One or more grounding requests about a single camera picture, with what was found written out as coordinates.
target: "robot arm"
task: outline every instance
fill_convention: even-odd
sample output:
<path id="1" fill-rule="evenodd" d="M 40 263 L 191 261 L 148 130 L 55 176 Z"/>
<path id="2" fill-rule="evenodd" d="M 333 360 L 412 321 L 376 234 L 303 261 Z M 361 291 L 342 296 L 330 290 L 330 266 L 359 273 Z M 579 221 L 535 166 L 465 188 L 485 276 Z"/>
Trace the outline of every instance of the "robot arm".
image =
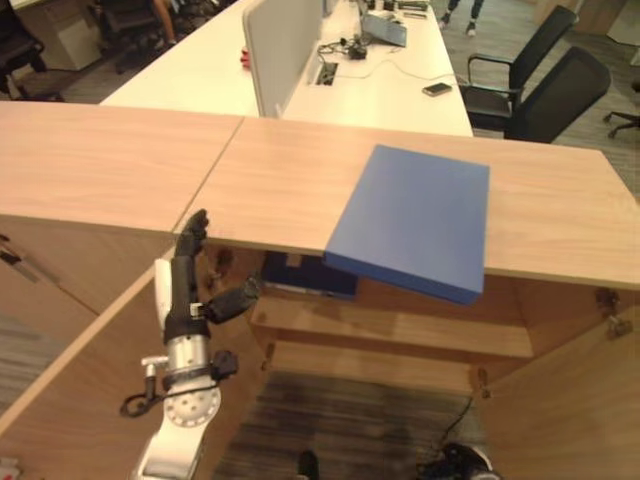
<path id="1" fill-rule="evenodd" d="M 208 322 L 224 323 L 258 299 L 259 282 L 198 301 L 195 257 L 202 250 L 209 221 L 200 210 L 176 242 L 174 257 L 155 262 L 156 307 L 167 355 L 142 359 L 145 391 L 125 399 L 120 413 L 135 418 L 162 403 L 163 420 L 132 474 L 133 480 L 190 479 L 200 456 L 202 437 L 222 401 L 218 384 L 238 370 L 237 357 L 218 351 L 210 358 Z M 156 391 L 158 369 L 165 370 L 164 394 Z"/>

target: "blue box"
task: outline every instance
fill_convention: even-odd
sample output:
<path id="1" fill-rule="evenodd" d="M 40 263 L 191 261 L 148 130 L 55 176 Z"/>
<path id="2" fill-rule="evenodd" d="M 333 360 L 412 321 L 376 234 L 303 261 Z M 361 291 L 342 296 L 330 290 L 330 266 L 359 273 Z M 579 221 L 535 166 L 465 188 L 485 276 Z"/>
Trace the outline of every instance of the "blue box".
<path id="1" fill-rule="evenodd" d="M 470 304 L 484 285 L 488 195 L 487 166 L 378 145 L 324 262 Z"/>

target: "person's legs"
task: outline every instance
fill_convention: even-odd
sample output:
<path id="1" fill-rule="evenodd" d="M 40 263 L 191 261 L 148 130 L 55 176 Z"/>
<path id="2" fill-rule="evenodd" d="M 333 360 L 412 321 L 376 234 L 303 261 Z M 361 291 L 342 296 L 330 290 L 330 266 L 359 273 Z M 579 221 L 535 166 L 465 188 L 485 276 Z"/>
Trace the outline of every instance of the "person's legs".
<path id="1" fill-rule="evenodd" d="M 440 29 L 443 29 L 447 25 L 449 25 L 449 22 L 451 21 L 451 13 L 456 9 L 459 3 L 460 3 L 460 0 L 449 0 L 447 11 L 444 13 L 444 15 L 440 18 L 440 21 L 438 22 Z"/>
<path id="2" fill-rule="evenodd" d="M 469 25 L 467 25 L 467 35 L 470 37 L 476 36 L 476 21 L 480 15 L 483 3 L 484 0 L 473 0 L 473 7 L 471 7 L 471 20 L 469 20 Z"/>
<path id="3" fill-rule="evenodd" d="M 162 26 L 164 27 L 164 32 L 167 35 L 167 41 L 169 43 L 176 43 L 176 34 L 173 30 L 173 23 L 171 22 L 171 15 L 169 15 L 169 8 L 166 0 L 153 0 L 153 5 L 160 16 L 160 20 L 162 20 Z"/>

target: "red object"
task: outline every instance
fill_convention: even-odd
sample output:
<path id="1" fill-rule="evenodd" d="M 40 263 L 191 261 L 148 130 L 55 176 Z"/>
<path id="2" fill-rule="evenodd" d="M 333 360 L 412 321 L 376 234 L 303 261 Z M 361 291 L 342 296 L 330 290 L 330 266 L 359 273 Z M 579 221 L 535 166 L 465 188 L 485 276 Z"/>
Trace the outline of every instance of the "red object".
<path id="1" fill-rule="evenodd" d="M 242 49 L 242 57 L 240 57 L 240 63 L 246 69 L 249 69 L 251 66 L 251 62 L 249 61 L 249 50 L 247 48 Z"/>

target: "black office chair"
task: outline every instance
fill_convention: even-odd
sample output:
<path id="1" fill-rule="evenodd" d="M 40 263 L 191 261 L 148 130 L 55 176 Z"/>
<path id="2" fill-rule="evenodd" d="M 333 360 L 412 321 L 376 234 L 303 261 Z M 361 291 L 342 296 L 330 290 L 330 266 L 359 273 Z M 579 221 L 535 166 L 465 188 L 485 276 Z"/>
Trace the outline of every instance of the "black office chair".
<path id="1" fill-rule="evenodd" d="M 183 35 L 192 33 L 224 9 L 224 4 L 211 0 L 176 0 L 175 5 L 178 11 L 171 9 L 173 24 Z"/>
<path id="2" fill-rule="evenodd" d="M 100 33 L 107 44 L 125 55 L 116 62 L 116 72 L 123 73 L 153 61 L 159 52 L 162 22 L 151 0 L 100 0 L 90 6 Z"/>
<path id="3" fill-rule="evenodd" d="M 578 16 L 574 12 L 557 6 L 515 60 L 510 61 L 482 53 L 469 57 L 467 69 L 470 85 L 460 87 L 460 91 L 473 127 L 504 131 L 507 119 L 521 101 L 525 83 L 553 46 L 577 20 Z M 508 65 L 509 88 L 473 84 L 471 64 L 476 60 Z"/>
<path id="4" fill-rule="evenodd" d="M 33 36 L 16 15 L 9 0 L 0 0 L 0 92 L 6 93 L 12 100 L 49 100 L 64 101 L 60 92 L 30 94 L 24 85 L 18 84 L 13 72 L 30 65 L 36 72 L 44 72 L 47 66 L 40 54 L 44 44 Z M 9 81 L 20 93 L 11 96 Z"/>
<path id="5" fill-rule="evenodd" d="M 633 90 L 635 92 L 640 92 L 640 81 L 635 80 L 631 84 L 631 88 L 633 88 Z M 618 125 L 616 128 L 611 130 L 609 132 L 609 135 L 608 135 L 609 138 L 615 138 L 616 134 L 620 130 L 626 130 L 627 128 L 640 128 L 640 115 L 634 115 L 632 113 L 623 113 L 623 112 L 611 112 L 606 117 L 604 117 L 602 120 L 605 123 L 609 123 L 611 121 L 611 117 L 624 118 L 625 120 L 629 120 L 629 122 L 623 123 L 622 125 Z"/>
<path id="6" fill-rule="evenodd" d="M 611 85 L 607 67 L 572 47 L 508 120 L 504 138 L 551 143 Z"/>

